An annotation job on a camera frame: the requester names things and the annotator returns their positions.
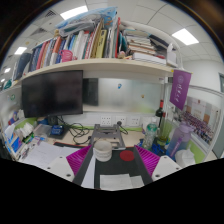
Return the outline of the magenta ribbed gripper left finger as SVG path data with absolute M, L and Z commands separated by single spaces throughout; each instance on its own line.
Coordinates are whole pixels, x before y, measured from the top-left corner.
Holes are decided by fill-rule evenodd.
M 78 173 L 89 150 L 90 146 L 86 146 L 66 157 L 67 162 L 70 165 L 70 168 L 72 169 L 74 174 Z

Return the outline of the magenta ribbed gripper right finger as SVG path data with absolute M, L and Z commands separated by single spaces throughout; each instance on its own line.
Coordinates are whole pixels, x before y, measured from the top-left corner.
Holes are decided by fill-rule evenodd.
M 139 153 L 142 162 L 146 168 L 146 170 L 148 171 L 149 175 L 152 175 L 159 160 L 160 157 L 156 154 L 154 154 L 151 151 L 148 151 L 140 146 L 135 146 L 137 152 Z

